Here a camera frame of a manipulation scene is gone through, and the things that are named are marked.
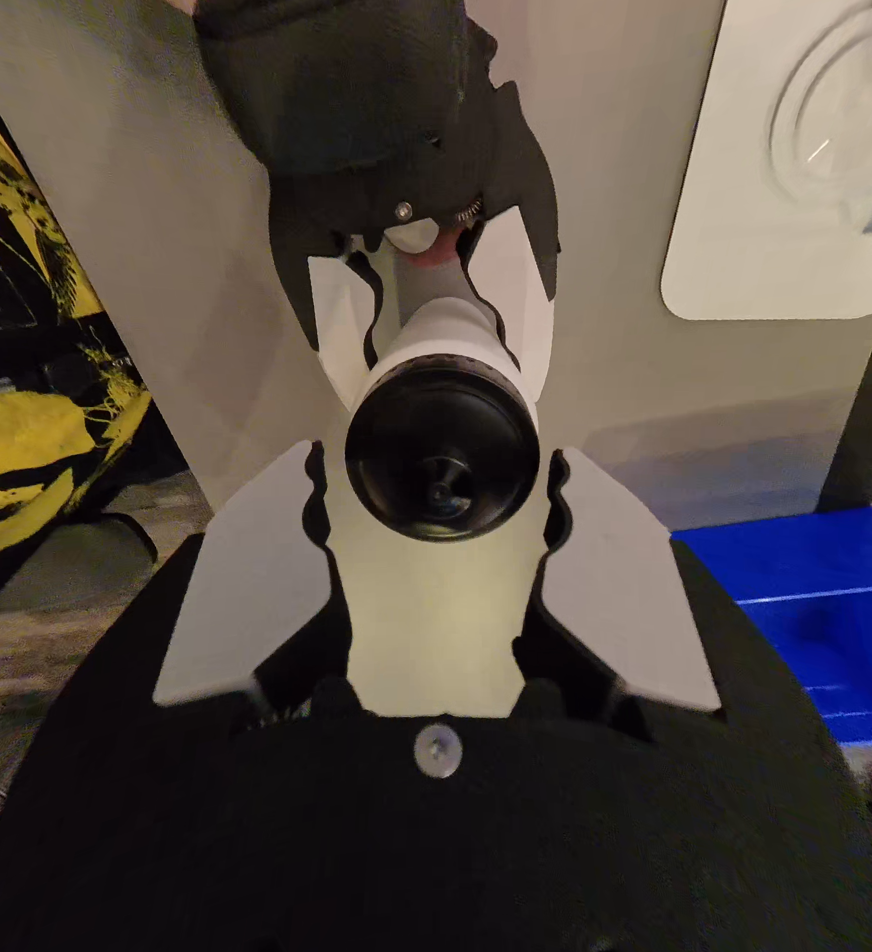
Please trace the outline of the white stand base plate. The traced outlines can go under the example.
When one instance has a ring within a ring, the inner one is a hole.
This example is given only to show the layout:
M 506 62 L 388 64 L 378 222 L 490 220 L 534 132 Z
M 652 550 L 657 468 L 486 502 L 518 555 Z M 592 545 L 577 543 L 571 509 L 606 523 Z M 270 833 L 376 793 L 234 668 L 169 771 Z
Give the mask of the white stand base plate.
M 688 321 L 872 314 L 872 239 L 777 188 L 767 125 L 799 56 L 855 2 L 724 6 L 661 277 Z

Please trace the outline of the black bottle lid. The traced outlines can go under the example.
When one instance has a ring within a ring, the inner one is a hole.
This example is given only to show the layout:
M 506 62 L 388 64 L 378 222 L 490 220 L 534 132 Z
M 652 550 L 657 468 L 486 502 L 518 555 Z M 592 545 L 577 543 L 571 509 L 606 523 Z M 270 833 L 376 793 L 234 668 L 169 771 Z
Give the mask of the black bottle lid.
M 383 526 L 418 541 L 465 541 L 525 504 L 540 466 L 537 425 L 511 380 L 437 354 L 382 375 L 352 416 L 350 485 Z

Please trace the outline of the clear round stand foot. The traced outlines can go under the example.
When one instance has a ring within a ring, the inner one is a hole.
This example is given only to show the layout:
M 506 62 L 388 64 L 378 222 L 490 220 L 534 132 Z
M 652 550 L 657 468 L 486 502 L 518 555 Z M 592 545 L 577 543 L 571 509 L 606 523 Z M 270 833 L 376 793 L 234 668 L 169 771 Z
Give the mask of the clear round stand foot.
M 766 156 L 795 205 L 836 212 L 872 239 L 872 2 L 855 2 L 811 41 L 777 95 Z

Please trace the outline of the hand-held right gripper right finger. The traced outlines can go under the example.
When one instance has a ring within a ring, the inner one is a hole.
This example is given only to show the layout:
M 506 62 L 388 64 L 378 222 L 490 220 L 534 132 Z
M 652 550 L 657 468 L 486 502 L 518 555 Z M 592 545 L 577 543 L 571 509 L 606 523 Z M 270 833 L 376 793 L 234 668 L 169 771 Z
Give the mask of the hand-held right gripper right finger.
M 611 720 L 629 699 L 721 707 L 671 545 L 630 490 L 576 448 L 556 450 L 546 549 L 514 658 L 556 687 L 565 713 Z

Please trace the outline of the black yellow printed shirt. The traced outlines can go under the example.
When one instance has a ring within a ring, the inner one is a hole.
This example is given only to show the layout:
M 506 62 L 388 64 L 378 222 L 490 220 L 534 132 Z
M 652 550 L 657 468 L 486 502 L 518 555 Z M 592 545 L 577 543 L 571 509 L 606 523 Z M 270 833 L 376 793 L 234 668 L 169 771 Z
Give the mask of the black yellow printed shirt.
M 78 510 L 151 403 L 0 125 L 0 555 Z

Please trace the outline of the blue plastic bin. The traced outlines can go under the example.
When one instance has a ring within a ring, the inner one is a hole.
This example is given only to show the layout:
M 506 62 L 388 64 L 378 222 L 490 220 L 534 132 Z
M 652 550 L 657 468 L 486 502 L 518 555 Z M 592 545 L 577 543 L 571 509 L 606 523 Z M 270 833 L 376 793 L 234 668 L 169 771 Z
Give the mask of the blue plastic bin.
M 872 506 L 682 530 L 840 744 L 872 744 Z

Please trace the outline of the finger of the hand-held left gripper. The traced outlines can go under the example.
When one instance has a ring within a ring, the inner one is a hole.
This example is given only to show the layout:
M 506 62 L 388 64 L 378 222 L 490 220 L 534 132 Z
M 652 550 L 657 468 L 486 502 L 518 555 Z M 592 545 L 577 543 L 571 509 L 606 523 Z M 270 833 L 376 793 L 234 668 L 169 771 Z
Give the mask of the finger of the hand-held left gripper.
M 374 331 L 382 313 L 382 276 L 365 253 L 309 257 L 309 274 L 319 360 L 352 412 L 379 361 Z
M 501 321 L 498 334 L 517 364 L 525 393 L 537 404 L 549 374 L 554 301 L 542 281 L 520 208 L 481 223 L 464 255 L 476 297 Z

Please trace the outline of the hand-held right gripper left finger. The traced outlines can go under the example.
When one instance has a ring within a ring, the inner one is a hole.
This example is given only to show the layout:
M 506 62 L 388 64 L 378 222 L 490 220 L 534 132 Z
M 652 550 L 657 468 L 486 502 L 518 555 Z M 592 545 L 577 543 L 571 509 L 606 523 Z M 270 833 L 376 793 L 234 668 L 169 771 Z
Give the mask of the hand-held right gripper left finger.
M 335 556 L 323 444 L 301 441 L 211 519 L 154 688 L 163 708 L 240 693 L 297 709 L 347 678 L 353 632 Z

